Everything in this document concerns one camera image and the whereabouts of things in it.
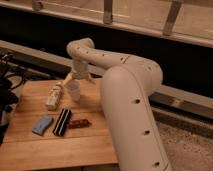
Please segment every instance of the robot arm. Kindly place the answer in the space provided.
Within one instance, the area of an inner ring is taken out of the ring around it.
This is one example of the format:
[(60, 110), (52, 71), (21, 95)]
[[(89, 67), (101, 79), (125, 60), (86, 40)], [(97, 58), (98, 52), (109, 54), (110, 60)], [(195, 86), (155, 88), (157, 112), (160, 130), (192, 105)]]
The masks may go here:
[(101, 102), (122, 171), (171, 171), (148, 96), (162, 82), (154, 61), (134, 55), (95, 50), (91, 39), (68, 44), (74, 77), (88, 74), (87, 63), (108, 69)]

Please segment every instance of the wooden table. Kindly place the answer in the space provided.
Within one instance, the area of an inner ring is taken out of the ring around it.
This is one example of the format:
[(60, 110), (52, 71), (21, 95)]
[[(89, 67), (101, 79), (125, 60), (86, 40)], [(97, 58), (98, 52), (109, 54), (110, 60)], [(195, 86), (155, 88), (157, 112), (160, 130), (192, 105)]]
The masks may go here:
[[(0, 147), (0, 170), (38, 170), (117, 163), (111, 137), (100, 105), (100, 80), (81, 80), (81, 100), (74, 102), (64, 90), (56, 111), (45, 102), (57, 81), (29, 81)], [(52, 133), (62, 108), (71, 109), (72, 119), (88, 119), (88, 128), (67, 129), (64, 137)], [(44, 114), (54, 118), (43, 136), (32, 127)]]

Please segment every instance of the metal bar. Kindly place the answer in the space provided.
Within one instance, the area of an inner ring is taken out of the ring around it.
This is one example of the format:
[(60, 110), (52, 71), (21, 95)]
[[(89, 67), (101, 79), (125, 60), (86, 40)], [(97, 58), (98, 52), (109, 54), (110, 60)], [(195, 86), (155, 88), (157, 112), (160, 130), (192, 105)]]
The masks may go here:
[(104, 17), (103, 17), (104, 24), (112, 23), (113, 21), (112, 10), (113, 10), (113, 0), (104, 0)]
[(172, 30), (173, 30), (173, 27), (176, 22), (181, 6), (182, 6), (182, 0), (172, 1), (168, 17), (163, 28), (163, 35), (170, 36), (172, 34)]

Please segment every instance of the floor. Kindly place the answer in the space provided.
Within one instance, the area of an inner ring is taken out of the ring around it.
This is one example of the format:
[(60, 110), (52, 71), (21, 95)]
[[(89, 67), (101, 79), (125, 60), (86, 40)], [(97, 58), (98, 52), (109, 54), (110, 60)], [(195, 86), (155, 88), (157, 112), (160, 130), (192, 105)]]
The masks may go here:
[[(20, 95), (19, 87), (15, 93)], [(182, 112), (152, 107), (173, 171), (213, 171), (213, 125)], [(117, 165), (53, 170), (118, 171)]]

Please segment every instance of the black background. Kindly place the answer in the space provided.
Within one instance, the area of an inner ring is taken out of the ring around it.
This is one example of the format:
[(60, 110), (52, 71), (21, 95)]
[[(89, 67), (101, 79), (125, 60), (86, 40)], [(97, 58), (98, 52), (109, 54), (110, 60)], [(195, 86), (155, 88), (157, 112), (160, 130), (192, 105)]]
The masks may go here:
[(0, 39), (68, 57), (71, 40), (158, 62), (164, 84), (213, 98), (213, 49), (0, 7)]

